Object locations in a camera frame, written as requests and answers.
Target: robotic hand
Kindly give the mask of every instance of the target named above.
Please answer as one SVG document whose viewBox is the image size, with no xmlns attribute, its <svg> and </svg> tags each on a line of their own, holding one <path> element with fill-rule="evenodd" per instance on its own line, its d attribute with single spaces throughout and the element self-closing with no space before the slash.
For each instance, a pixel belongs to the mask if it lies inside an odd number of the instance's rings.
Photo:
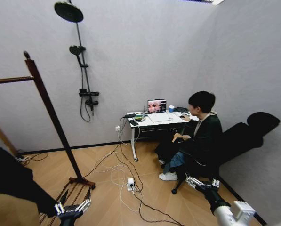
<svg viewBox="0 0 281 226">
<path fill-rule="evenodd" d="M 216 216 L 220 226 L 248 226 L 255 214 L 254 209 L 246 202 L 234 201 L 232 207 L 218 194 L 218 180 L 199 181 L 186 174 L 186 182 L 202 192 L 210 203 L 210 210 Z"/>
<path fill-rule="evenodd" d="M 80 218 L 91 204 L 89 188 L 86 199 L 80 205 L 63 207 L 68 191 L 62 196 L 61 201 L 55 205 L 58 217 L 61 219 L 60 226 L 73 226 L 75 220 Z"/>
</svg>

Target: black hair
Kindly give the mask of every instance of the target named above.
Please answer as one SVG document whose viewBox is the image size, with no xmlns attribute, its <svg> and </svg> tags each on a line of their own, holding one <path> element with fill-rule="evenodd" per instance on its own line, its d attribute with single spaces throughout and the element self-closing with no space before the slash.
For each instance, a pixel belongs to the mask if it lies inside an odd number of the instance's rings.
<svg viewBox="0 0 281 226">
<path fill-rule="evenodd" d="M 188 103 L 195 107 L 200 107 L 201 111 L 204 113 L 209 113 L 211 108 L 214 106 L 216 101 L 216 96 L 213 93 L 207 91 L 200 91 L 193 94 Z"/>
</svg>

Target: office chair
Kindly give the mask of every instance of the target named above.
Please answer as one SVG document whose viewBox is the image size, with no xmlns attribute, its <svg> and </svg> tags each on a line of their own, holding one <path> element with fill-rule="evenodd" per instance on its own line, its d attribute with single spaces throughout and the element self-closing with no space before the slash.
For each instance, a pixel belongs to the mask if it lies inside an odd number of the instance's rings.
<svg viewBox="0 0 281 226">
<path fill-rule="evenodd" d="M 219 178 L 219 167 L 229 160 L 257 147 L 263 145 L 263 136 L 277 127 L 280 120 L 275 116 L 257 112 L 247 118 L 247 124 L 237 123 L 225 131 L 215 143 L 215 148 L 209 156 L 206 166 L 199 165 L 194 158 L 189 156 L 187 164 L 176 168 L 178 184 L 172 190 L 173 194 L 185 180 L 185 173 L 192 177 L 204 177 L 210 181 Z"/>
</svg>

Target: white desk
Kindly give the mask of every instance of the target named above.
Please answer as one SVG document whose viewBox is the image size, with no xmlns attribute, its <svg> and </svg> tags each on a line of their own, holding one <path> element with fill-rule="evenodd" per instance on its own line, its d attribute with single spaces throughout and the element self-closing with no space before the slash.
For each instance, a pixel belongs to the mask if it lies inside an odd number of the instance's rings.
<svg viewBox="0 0 281 226">
<path fill-rule="evenodd" d="M 127 114 L 138 114 L 140 112 L 127 112 Z M 192 116 L 189 112 L 188 114 L 190 115 L 190 118 L 192 120 L 198 121 L 199 119 L 196 116 Z M 138 158 L 136 157 L 136 151 L 135 151 L 135 128 L 139 127 L 139 133 L 141 128 L 145 128 L 145 127 L 154 127 L 154 126 L 160 126 L 160 125 L 169 125 L 169 124 L 177 124 L 179 125 L 181 123 L 187 123 L 187 121 L 183 120 L 180 118 L 180 116 L 182 115 L 182 113 L 179 112 L 174 112 L 173 114 L 170 114 L 170 116 L 173 118 L 173 120 L 169 120 L 169 121 L 159 121 L 159 122 L 153 122 L 148 116 L 145 117 L 144 121 L 138 121 L 138 126 L 133 126 L 130 123 L 130 127 L 132 128 L 132 136 L 131 136 L 131 147 L 132 147 L 132 152 L 133 152 L 133 157 L 134 157 L 134 161 L 138 161 Z"/>
</svg>

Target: herringbone floor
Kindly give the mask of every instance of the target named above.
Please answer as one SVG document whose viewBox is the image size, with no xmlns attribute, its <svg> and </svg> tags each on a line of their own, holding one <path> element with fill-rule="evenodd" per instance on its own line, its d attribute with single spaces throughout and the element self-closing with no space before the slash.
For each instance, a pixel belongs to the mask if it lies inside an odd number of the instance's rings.
<svg viewBox="0 0 281 226">
<path fill-rule="evenodd" d="M 131 147 L 129 145 L 122 145 L 123 153 L 135 165 L 140 178 L 144 184 L 143 187 L 143 201 L 145 204 L 159 209 L 181 224 L 186 226 L 217 226 L 216 218 L 211 214 L 209 203 L 205 200 L 203 194 L 192 189 L 187 183 L 183 183 L 177 194 L 173 195 L 171 190 L 176 184 L 176 181 L 162 181 L 158 178 L 161 172 L 160 164 L 157 155 L 154 153 L 156 142 L 137 142 L 136 151 L 139 162 L 133 161 Z M 78 163 L 82 175 L 90 172 L 97 160 L 112 152 L 116 145 L 107 145 L 92 148 L 83 148 L 73 150 L 74 157 Z M 127 160 L 123 162 L 130 166 L 132 173 L 136 177 L 138 186 L 141 183 L 136 176 L 133 166 Z M 130 177 L 130 172 L 127 168 L 118 166 L 123 171 L 110 170 L 111 166 L 118 165 L 119 162 L 114 154 L 103 161 L 104 165 L 100 165 L 96 172 L 94 171 L 86 179 L 96 182 L 96 188 L 92 191 L 92 204 L 85 214 L 76 221 L 77 226 L 169 226 L 171 223 L 147 223 L 139 216 L 139 212 L 129 210 L 120 201 L 121 186 L 114 184 L 112 179 L 117 184 L 126 183 L 127 178 Z M 75 177 L 74 171 L 67 158 L 65 151 L 49 153 L 48 158 L 42 161 L 31 161 L 27 166 L 33 170 L 34 180 L 46 190 L 52 197 L 56 198 L 61 192 L 63 186 L 67 183 L 69 177 Z M 71 205 L 75 199 L 76 194 L 80 191 L 82 185 L 77 185 L 72 194 L 69 196 L 65 205 Z M 87 188 L 83 187 L 75 204 L 80 204 L 85 197 Z M 221 185 L 219 190 L 220 195 L 229 203 L 232 203 L 235 197 Z M 139 209 L 140 201 L 137 200 L 131 192 L 127 191 L 127 186 L 124 186 L 121 195 L 122 200 L 134 211 Z M 141 207 L 142 216 L 149 221 L 157 220 L 171 220 L 169 217 L 161 213 L 151 210 L 148 207 Z M 58 226 L 60 220 L 56 218 L 52 223 L 53 218 L 44 218 L 42 226 L 54 225 Z M 260 226 L 260 224 L 253 219 L 251 226 Z"/>
</svg>

